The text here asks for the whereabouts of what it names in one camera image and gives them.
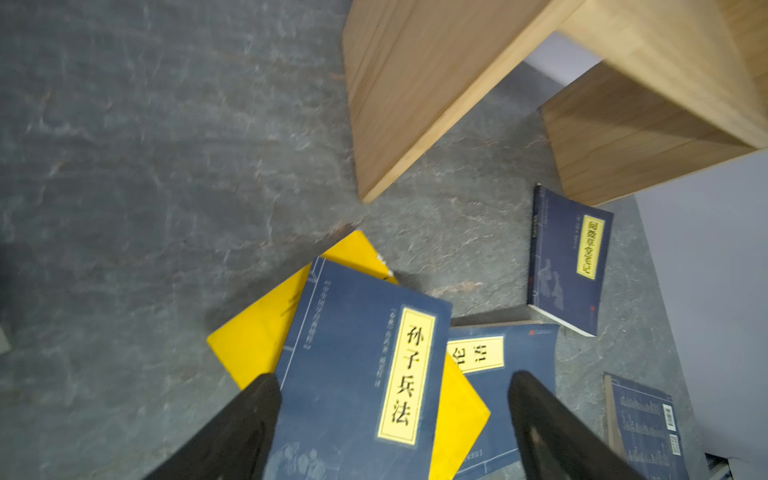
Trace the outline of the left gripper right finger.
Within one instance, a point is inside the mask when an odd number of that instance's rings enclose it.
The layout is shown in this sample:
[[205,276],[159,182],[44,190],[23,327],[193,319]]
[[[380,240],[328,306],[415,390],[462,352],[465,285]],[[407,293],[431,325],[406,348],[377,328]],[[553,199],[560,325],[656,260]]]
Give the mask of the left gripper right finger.
[[632,469],[528,371],[507,393],[527,479],[639,479]]

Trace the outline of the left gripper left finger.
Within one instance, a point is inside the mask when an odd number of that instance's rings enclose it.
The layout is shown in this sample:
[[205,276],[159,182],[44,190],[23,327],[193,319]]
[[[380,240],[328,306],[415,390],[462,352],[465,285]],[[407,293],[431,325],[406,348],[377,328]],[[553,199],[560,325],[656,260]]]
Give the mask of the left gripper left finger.
[[200,431],[150,472],[151,480],[261,479],[282,397],[276,376],[258,376]]

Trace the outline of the blue book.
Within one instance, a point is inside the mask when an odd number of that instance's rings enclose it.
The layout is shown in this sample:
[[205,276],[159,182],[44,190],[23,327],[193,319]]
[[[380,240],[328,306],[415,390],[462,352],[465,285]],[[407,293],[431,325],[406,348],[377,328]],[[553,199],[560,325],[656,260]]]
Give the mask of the blue book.
[[526,323],[450,330],[447,353],[490,411],[490,418],[460,467],[458,479],[479,479],[520,460],[507,392],[517,371],[556,389],[556,324]]

